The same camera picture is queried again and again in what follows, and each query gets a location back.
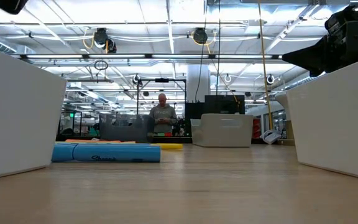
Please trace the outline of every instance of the black frame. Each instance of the black frame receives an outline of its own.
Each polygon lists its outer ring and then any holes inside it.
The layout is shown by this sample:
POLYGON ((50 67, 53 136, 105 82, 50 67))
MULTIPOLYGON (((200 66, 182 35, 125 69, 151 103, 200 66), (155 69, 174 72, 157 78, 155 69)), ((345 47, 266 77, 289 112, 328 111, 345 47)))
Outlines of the black frame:
POLYGON ((147 82, 143 85, 143 88, 149 83, 149 82, 161 82, 162 80, 164 81, 168 81, 168 82, 184 82, 185 83, 185 89, 182 89, 184 92, 185 92, 185 102, 186 102, 186 99, 187 99, 187 80, 186 79, 176 79, 176 78, 140 78, 138 79, 137 83, 136 83, 136 115, 139 115, 139 92, 141 91, 139 89, 139 83, 140 82, 147 82))

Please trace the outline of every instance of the white panel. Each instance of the white panel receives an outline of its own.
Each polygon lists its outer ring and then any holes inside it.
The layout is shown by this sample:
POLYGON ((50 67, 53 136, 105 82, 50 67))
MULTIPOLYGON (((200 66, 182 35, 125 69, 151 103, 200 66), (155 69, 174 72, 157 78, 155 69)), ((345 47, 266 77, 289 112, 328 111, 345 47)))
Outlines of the white panel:
POLYGON ((166 0, 140 0, 146 22, 166 22, 168 20, 166 0))
POLYGON ((0 53, 0 175, 50 164, 65 80, 0 53))
POLYGON ((318 40, 301 41, 301 42, 281 41, 268 53, 269 54, 285 54, 285 53, 303 49, 305 47, 310 47, 310 46, 314 45, 315 43, 317 43, 317 41, 318 40))
POLYGON ((59 1, 76 22, 143 22, 137 0, 59 1))
POLYGON ((358 176, 358 62, 287 91, 298 160, 358 176))
POLYGON ((171 0, 171 19, 174 22, 204 22, 204 1, 171 0))
POLYGON ((204 96, 210 94, 211 75, 208 65, 188 65, 187 71, 187 100, 189 102, 204 102, 204 96))

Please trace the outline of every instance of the man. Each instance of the man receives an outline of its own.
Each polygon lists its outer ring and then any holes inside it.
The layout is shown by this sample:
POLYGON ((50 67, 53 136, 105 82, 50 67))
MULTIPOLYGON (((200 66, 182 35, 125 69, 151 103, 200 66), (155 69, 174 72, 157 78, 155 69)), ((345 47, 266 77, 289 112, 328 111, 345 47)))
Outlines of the man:
POLYGON ((161 93, 158 96, 159 104, 152 108, 150 116, 155 120, 155 133, 170 133, 172 125, 177 122, 175 109, 167 104, 167 97, 161 93))

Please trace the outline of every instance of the hanging cable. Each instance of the hanging cable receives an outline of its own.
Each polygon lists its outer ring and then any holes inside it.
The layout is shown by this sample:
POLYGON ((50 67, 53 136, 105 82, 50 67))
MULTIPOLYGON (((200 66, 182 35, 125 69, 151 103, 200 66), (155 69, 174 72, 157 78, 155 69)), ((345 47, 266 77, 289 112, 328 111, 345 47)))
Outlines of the hanging cable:
POLYGON ((266 61, 265 61, 265 45, 264 45, 264 33, 262 28, 262 13, 260 10, 260 4, 262 0, 258 0, 258 8, 259 8, 259 27, 260 27, 260 41, 262 43, 262 60, 264 65, 264 76, 265 76, 265 93, 266 93, 266 100, 267 100, 267 108, 268 108, 268 123, 269 129, 273 129, 273 120, 272 120, 272 111, 270 109, 270 100, 269 100, 269 91, 267 91, 267 74, 266 74, 266 61))
MULTIPOLYGON (((204 21, 204 30, 205 30, 205 28, 206 28, 206 10, 205 10, 204 14, 205 14, 205 21, 204 21)), ((196 90, 196 95, 195 95, 195 103, 197 103, 197 93, 198 93, 198 89, 200 88, 200 81, 201 81, 201 69, 203 68, 204 44, 202 46, 203 47, 201 48, 200 74, 198 75, 198 84, 197 84, 197 90, 196 90)))
MULTIPOLYGON (((212 61, 212 63, 214 64, 214 66, 215 66, 215 69, 216 70, 218 70, 218 68, 216 67, 216 64, 215 64, 215 62, 214 62, 214 60, 213 59, 211 59, 211 61, 212 61)), ((236 95, 234 94, 234 92, 233 91, 231 91, 230 90, 230 87, 227 85, 227 83, 224 81, 224 79, 222 78, 222 76, 221 76, 222 74, 219 74, 218 73, 218 76, 216 77, 216 78, 220 78, 222 81, 223 81, 223 83, 224 83, 224 85, 226 86, 226 88, 233 94, 233 97, 234 97, 234 100, 236 101, 236 103, 237 103, 237 106, 238 107, 240 107, 240 105, 239 105, 239 102, 238 102, 238 100, 237 100, 237 97, 236 97, 236 95)))
POLYGON ((88 29, 85 29, 85 32, 84 32, 84 39, 82 40, 82 43, 84 44, 84 46, 87 48, 87 49, 91 49, 93 47, 93 42, 94 42, 94 33, 92 35, 92 43, 91 43, 91 46, 89 47, 86 43, 85 43, 85 37, 86 37, 86 31, 88 29))
MULTIPOLYGON (((219 68, 220 68, 220 61, 221 61, 221 0, 218 1, 219 6, 219 43, 218 43, 218 68, 216 69, 218 75, 219 75, 219 68)), ((216 96, 218 95, 218 77, 216 79, 216 96)))

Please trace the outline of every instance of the fluorescent light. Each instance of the fluorescent light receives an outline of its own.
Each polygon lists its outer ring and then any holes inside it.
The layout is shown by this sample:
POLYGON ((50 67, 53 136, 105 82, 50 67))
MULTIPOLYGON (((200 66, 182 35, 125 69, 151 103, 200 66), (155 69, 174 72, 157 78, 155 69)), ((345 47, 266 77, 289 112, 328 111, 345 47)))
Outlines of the fluorescent light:
MULTIPOLYGON (((266 59, 271 59, 273 56, 265 55, 266 59)), ((262 55, 217 55, 216 58, 233 58, 233 59, 262 59, 262 55)))
POLYGON ((144 54, 92 54, 89 55, 90 58, 144 58, 144 54))
POLYGON ((89 91, 89 90, 67 90, 66 91, 89 91))
POLYGON ((26 55, 27 58, 82 58, 82 55, 26 55))
MULTIPOLYGON (((208 58, 208 55, 202 55, 203 58, 208 58)), ((201 58, 201 55, 185 55, 185 54, 153 54, 152 58, 201 58)))
MULTIPOLYGON (((145 102, 145 101, 158 101, 158 99, 139 99, 139 102, 145 102)), ((185 101, 185 99, 168 99, 167 102, 177 102, 177 101, 185 101)))
POLYGON ((266 103, 266 100, 244 100, 244 102, 250 102, 250 103, 253 103, 253 102, 266 103))

